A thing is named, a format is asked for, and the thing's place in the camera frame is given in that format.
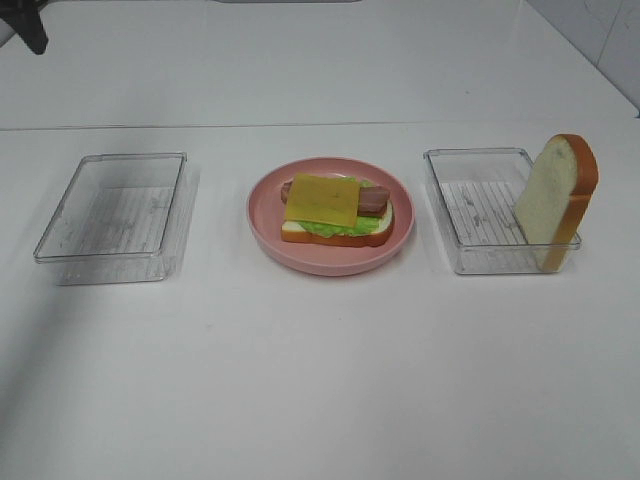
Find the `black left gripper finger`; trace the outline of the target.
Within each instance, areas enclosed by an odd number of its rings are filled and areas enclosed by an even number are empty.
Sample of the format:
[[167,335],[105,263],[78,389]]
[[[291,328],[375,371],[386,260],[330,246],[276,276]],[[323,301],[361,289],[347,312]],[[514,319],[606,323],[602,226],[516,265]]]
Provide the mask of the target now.
[[1,0],[1,19],[36,55],[42,55],[48,45],[40,10],[47,0]]

